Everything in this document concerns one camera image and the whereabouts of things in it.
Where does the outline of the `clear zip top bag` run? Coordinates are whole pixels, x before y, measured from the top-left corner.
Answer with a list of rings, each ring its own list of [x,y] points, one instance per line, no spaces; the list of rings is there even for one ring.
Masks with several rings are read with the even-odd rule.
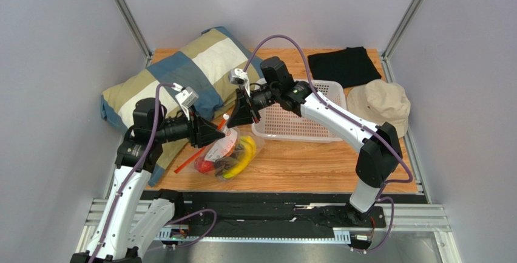
[[[222,157],[231,156],[232,153],[236,149],[240,150],[240,147],[238,147],[238,144],[240,141],[240,137],[244,136],[244,135],[250,135],[257,144],[257,153],[256,153],[255,157],[253,158],[253,160],[254,160],[265,145],[264,139],[255,134],[252,134],[250,132],[241,131],[237,127],[228,128],[226,125],[228,119],[229,119],[229,114],[224,114],[223,120],[218,125],[218,129],[221,130],[222,132],[224,132],[226,134],[226,137],[223,139],[217,140],[216,142],[213,142],[210,145],[205,146],[204,148],[201,148],[198,151],[196,151],[188,159],[186,159],[180,166],[178,166],[176,169],[174,169],[174,173],[176,173],[176,174],[187,173],[187,172],[199,173],[194,169],[194,162],[199,157],[203,157],[205,160],[210,160],[215,163],[215,161],[217,161],[218,159],[221,159]],[[227,181],[227,180],[231,180],[236,177],[236,176],[234,176],[231,179],[224,179],[222,176],[216,176],[215,170],[213,170],[209,173],[203,174],[203,175],[216,178],[220,181]]]

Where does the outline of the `yellow fake banana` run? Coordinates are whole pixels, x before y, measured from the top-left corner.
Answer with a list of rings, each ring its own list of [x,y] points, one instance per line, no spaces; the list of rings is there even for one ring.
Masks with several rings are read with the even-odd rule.
[[[235,150],[223,165],[224,179],[231,179],[240,174],[253,160],[257,153],[257,144],[250,135],[240,137],[238,144],[240,150]]]

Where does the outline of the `red fake apple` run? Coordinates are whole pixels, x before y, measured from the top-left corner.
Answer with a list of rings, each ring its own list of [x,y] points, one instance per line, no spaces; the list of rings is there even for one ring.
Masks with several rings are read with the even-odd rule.
[[[206,174],[215,169],[215,163],[210,160],[205,160],[203,157],[199,157],[194,162],[194,169],[199,173]]]

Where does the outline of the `purple fake grapes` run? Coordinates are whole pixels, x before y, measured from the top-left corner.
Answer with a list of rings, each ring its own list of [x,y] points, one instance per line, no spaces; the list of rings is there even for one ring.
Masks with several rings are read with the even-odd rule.
[[[215,175],[222,176],[225,172],[231,170],[238,163],[238,159],[233,156],[222,157],[214,163]]]

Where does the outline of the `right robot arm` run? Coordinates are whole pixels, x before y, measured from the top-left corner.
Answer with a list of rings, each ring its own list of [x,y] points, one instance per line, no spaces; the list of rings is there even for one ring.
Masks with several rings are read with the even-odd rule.
[[[236,84],[237,101],[227,122],[230,128],[260,121],[262,109],[279,104],[288,112],[318,123],[347,142],[357,153],[359,181],[345,205],[345,219],[353,224],[367,219],[388,177],[403,162],[396,129],[377,125],[337,106],[310,80],[293,79],[286,64],[274,56],[261,62],[265,83],[251,90],[247,72],[232,69],[229,81]]]

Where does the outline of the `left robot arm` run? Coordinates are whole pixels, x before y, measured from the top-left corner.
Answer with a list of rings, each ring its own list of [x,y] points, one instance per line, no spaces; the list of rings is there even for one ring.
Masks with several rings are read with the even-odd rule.
[[[145,186],[167,142],[187,140],[202,148],[225,137],[217,125],[205,120],[190,104],[179,117],[166,118],[156,98],[138,101],[133,126],[117,149],[112,191],[98,227],[84,252],[71,262],[142,262],[158,232],[183,207],[178,191],[160,190],[143,217],[133,221]]]

